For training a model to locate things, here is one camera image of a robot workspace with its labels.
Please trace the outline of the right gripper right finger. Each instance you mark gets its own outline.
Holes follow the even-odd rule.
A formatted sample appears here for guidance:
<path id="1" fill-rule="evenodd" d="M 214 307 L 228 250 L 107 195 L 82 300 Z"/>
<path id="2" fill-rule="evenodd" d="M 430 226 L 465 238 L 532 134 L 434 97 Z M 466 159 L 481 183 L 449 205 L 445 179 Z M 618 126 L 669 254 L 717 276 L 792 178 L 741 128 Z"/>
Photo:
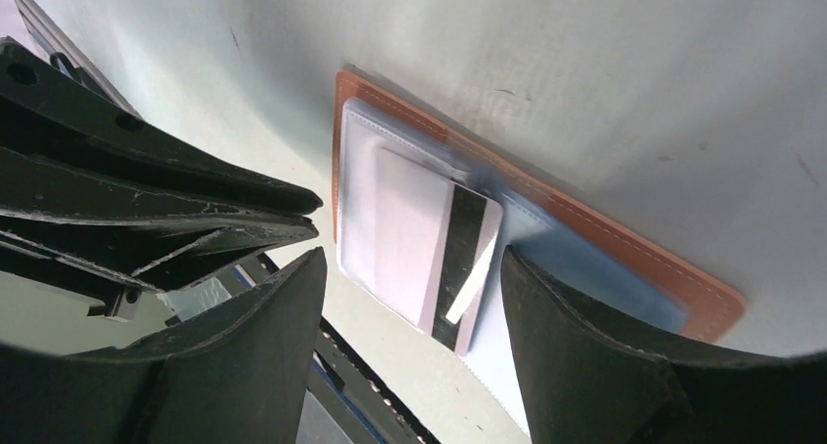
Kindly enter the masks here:
<path id="1" fill-rule="evenodd" d="M 534 443 L 822 443 L 826 355 L 691 340 L 507 248 L 501 291 Z"/>

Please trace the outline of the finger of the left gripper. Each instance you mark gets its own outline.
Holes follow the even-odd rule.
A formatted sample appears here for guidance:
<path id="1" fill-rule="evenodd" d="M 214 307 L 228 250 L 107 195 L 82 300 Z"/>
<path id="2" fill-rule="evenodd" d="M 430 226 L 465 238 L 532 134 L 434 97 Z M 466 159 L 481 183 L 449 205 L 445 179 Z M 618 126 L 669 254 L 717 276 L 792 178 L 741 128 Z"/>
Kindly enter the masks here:
<path id="1" fill-rule="evenodd" d="M 313 191 L 222 161 L 1 40 L 1 146 L 118 182 L 285 215 L 321 207 Z"/>
<path id="2" fill-rule="evenodd" d="M 138 188 L 1 152 L 1 269 L 55 287 L 169 292 L 317 234 L 302 216 Z"/>

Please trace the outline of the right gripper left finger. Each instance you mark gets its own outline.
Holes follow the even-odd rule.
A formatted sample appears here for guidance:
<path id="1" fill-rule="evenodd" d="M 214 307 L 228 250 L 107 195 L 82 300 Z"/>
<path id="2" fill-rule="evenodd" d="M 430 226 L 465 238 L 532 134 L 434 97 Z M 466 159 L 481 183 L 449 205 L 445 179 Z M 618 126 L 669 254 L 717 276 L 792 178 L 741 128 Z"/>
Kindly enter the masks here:
<path id="1" fill-rule="evenodd" d="M 310 250 L 128 347 L 1 350 L 5 443 L 292 443 L 327 279 Z"/>

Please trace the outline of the brown leather card holder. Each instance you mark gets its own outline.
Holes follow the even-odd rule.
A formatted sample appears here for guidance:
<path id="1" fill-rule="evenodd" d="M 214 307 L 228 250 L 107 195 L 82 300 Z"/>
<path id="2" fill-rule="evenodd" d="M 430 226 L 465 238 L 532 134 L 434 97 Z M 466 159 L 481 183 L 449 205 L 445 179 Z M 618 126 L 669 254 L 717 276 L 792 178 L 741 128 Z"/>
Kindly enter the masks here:
<path id="1" fill-rule="evenodd" d="M 401 120 L 464 157 L 496 170 L 519 194 L 652 283 L 688 314 L 681 335 L 713 343 L 746 313 L 745 298 L 728 284 L 525 171 L 477 138 L 391 93 L 364 76 L 341 70 L 335 77 L 332 198 L 339 201 L 341 124 L 344 103 L 357 98 Z"/>

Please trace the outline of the white card black stripe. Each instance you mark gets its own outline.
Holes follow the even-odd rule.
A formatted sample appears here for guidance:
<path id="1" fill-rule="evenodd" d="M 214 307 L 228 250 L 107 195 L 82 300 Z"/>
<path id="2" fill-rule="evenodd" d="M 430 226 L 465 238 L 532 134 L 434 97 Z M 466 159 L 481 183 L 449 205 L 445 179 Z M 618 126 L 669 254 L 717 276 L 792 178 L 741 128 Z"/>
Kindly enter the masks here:
<path id="1" fill-rule="evenodd" d="M 375 296 L 424 334 L 467 353 L 502 207 L 397 153 L 377 155 Z"/>

